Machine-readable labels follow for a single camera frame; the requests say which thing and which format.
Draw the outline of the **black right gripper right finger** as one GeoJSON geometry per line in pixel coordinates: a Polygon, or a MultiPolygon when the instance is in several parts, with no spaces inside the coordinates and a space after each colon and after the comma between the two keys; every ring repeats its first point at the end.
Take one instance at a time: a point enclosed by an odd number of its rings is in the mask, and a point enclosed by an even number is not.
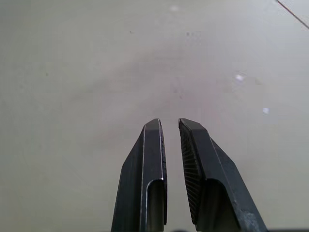
{"type": "Polygon", "coordinates": [[[195,121],[179,119],[184,179],[198,232],[266,232],[233,160],[195,121]]]}

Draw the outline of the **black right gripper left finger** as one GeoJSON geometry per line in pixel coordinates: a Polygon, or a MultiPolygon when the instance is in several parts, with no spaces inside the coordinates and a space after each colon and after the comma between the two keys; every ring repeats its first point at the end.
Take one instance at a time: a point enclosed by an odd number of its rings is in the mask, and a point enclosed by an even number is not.
{"type": "Polygon", "coordinates": [[[111,231],[162,232],[167,223],[167,169],[160,119],[146,123],[123,163],[111,231]]]}

